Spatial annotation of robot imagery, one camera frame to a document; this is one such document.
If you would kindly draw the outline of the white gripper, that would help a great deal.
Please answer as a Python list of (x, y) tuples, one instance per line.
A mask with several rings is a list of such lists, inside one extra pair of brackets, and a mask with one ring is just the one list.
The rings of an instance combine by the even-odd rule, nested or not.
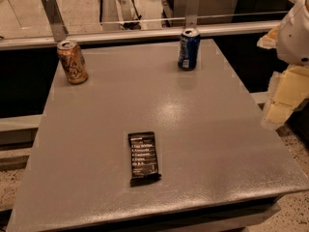
[(261, 124), (278, 129), (309, 97), (309, 0), (297, 0), (280, 23), (257, 41), (257, 47), (276, 48), (277, 57), (289, 64), (274, 72), (268, 84), (268, 98)]

